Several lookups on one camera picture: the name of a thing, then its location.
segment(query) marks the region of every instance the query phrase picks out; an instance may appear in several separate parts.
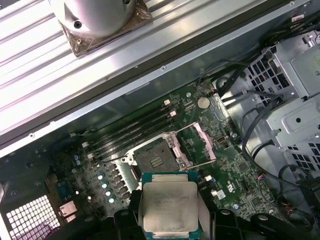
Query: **capacitor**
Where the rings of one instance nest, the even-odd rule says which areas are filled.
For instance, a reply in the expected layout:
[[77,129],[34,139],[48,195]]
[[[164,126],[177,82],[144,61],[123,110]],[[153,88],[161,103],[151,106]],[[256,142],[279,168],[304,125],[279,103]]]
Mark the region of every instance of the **capacitor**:
[[111,190],[111,189],[108,189],[107,191],[105,191],[105,195],[106,195],[107,197],[109,197],[109,196],[111,195],[111,192],[112,192],[112,190]]
[[103,175],[103,174],[99,174],[99,175],[98,175],[98,179],[99,179],[99,180],[102,180],[103,178],[104,178],[104,175]]
[[109,199],[108,199],[108,201],[109,201],[109,203],[111,203],[111,204],[113,204],[114,202],[115,202],[115,197],[114,196],[111,196]]
[[234,210],[238,210],[240,208],[240,206],[238,204],[234,203],[234,204],[232,204],[232,208]]

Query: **black cable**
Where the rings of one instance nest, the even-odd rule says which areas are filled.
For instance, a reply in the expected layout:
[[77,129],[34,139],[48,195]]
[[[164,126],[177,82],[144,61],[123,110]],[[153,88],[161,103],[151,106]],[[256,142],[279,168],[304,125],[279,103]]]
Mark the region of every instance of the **black cable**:
[[271,102],[257,115],[257,117],[250,124],[248,130],[246,131],[244,139],[243,139],[242,154],[243,154],[244,159],[246,159],[248,162],[250,162],[257,169],[259,169],[266,177],[269,177],[269,178],[276,180],[278,182],[288,184],[288,185],[291,185],[291,186],[297,188],[298,186],[296,184],[289,182],[289,181],[286,181],[286,180],[283,180],[283,179],[273,175],[272,173],[268,172],[267,170],[263,169],[259,164],[257,164],[255,162],[255,160],[252,158],[252,156],[247,151],[247,143],[250,139],[251,134],[253,133],[254,129],[256,128],[257,124],[260,122],[261,119],[266,117],[271,112],[271,110],[273,108],[277,107],[280,102],[281,102],[281,99],[279,99],[279,98],[271,100]]
[[[244,58],[241,60],[243,63],[248,63],[247,66],[235,66],[233,65],[227,73],[230,73],[232,71],[233,74],[228,78],[226,83],[218,89],[218,94],[220,97],[224,96],[230,88],[233,86],[233,84],[236,82],[238,77],[241,75],[241,73],[255,60],[258,56],[261,55],[261,51],[267,47],[271,47],[274,45],[274,43],[279,42],[284,39],[292,38],[297,35],[301,35],[307,32],[311,32],[315,29],[320,28],[319,25],[319,17],[320,17],[320,11],[305,17],[304,19],[297,20],[295,22],[290,23],[283,23],[280,26],[276,27],[275,30],[266,33],[264,36],[260,38],[259,46],[252,51],[251,54],[249,54],[249,57]],[[217,80],[220,78],[220,75],[215,75],[212,77],[212,81]]]
[[201,83],[202,79],[206,75],[210,75],[211,71],[213,71],[217,66],[219,66],[222,63],[231,63],[233,66],[247,66],[247,63],[241,62],[241,61],[233,61],[233,60],[228,60],[228,59],[221,59],[214,64],[210,65],[204,72],[200,75],[198,82]]
[[[275,94],[272,94],[272,93],[268,93],[268,92],[263,92],[263,91],[255,91],[255,90],[247,90],[246,91],[247,94],[256,94],[258,96],[261,96],[261,97],[265,97],[265,98],[269,98],[269,99],[273,99],[275,97],[277,97],[277,95]],[[243,92],[238,92],[236,93],[235,95],[233,96],[230,96],[230,97],[226,97],[224,99],[222,99],[222,102],[228,102],[228,101],[231,101],[231,100],[234,100],[238,97],[242,97],[242,96],[245,96],[246,94],[243,93]]]
[[265,148],[266,146],[270,146],[270,145],[275,145],[274,142],[272,140],[267,141],[265,143],[262,143],[256,150],[255,152],[252,154],[252,158],[255,159],[256,156],[258,155],[258,153]]
[[[288,164],[288,165],[284,165],[279,173],[278,173],[278,177],[280,179],[283,179],[284,177],[284,173],[285,171],[288,169],[288,168],[291,168],[292,171],[295,171],[297,169],[301,170],[308,178],[313,178],[312,175],[306,170],[304,169],[303,167],[301,166],[298,166],[298,165],[293,165],[293,164]],[[284,191],[284,185],[282,182],[279,183],[280,184],[280,194],[282,194],[282,192]]]
[[236,82],[236,80],[240,77],[241,73],[259,56],[261,55],[260,47],[255,48],[248,57],[241,60],[241,62],[248,63],[246,66],[240,66],[238,67],[234,73],[228,78],[228,80],[224,83],[224,85],[218,89],[218,94],[222,98],[233,86],[233,84]]
[[276,207],[278,209],[278,212],[280,213],[280,215],[287,220],[292,226],[294,226],[295,228],[299,228],[300,230],[304,231],[305,233],[310,232],[313,228],[313,225],[315,224],[315,220],[314,218],[307,212],[299,210],[299,209],[292,209],[290,215],[292,214],[297,214],[299,215],[304,222],[304,226],[303,228],[301,227],[301,225],[297,224],[297,221],[293,220],[290,215],[288,215],[287,211],[284,209],[284,207],[286,206],[286,204],[281,203],[281,198],[284,197],[285,194],[289,194],[289,193],[295,193],[298,192],[298,189],[291,189],[285,192],[280,193],[276,199],[275,199],[275,203],[276,203]]
[[242,127],[243,127],[243,125],[244,125],[244,121],[245,121],[245,119],[246,119],[246,116],[248,116],[249,114],[251,114],[251,113],[253,113],[254,111],[257,111],[258,112],[258,108],[257,107],[255,107],[255,108],[252,108],[252,109],[250,109],[249,111],[247,111],[243,116],[242,116],[242,118],[241,118],[241,123],[240,123],[240,130],[242,131]]

